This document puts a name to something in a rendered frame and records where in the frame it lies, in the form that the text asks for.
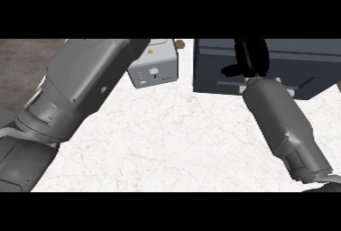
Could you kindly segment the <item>pale grey toaster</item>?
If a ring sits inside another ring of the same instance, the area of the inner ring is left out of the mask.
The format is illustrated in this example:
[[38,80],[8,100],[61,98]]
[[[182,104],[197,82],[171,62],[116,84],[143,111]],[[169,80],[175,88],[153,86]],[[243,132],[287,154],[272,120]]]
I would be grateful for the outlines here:
[[174,39],[151,39],[140,58],[129,64],[128,75],[135,88],[169,83],[178,78],[178,53]]

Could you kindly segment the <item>dark grey box appliance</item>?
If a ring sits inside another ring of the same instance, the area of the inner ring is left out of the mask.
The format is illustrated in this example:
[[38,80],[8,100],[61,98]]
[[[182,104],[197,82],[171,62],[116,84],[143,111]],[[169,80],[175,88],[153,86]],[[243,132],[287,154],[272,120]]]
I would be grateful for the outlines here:
[[[341,39],[265,39],[268,78],[278,78],[293,98],[309,100],[341,81]],[[237,63],[231,39],[194,39],[193,91],[240,95],[241,75],[227,78],[221,69]]]

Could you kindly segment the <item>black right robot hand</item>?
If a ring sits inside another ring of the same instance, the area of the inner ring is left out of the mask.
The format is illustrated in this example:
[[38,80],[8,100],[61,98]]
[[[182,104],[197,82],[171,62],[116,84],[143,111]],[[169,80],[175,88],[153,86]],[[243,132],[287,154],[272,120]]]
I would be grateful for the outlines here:
[[236,39],[234,53],[237,63],[224,67],[221,73],[227,78],[264,77],[268,71],[268,51],[264,39]]

